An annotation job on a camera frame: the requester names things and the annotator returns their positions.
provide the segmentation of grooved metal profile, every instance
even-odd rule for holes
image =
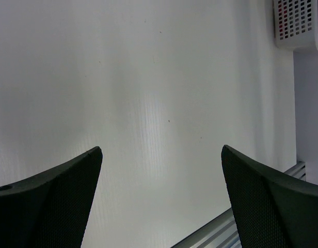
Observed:
[[[306,165],[298,162],[286,174],[306,181]],[[232,209],[228,209],[172,248],[241,248]]]

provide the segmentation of white tabletop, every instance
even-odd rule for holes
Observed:
[[[171,247],[230,207],[224,144],[295,164],[270,0],[0,1],[0,185],[99,145],[84,248]]]

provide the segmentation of basket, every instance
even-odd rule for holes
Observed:
[[[279,48],[318,51],[317,0],[274,0],[275,36]]]

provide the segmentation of perforated basket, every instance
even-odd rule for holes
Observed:
[[[318,51],[317,0],[274,0],[276,45]]]

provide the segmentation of table surface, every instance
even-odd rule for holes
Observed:
[[[229,144],[295,164],[269,0],[0,1],[0,185],[99,145],[83,247],[170,247],[230,207]]]

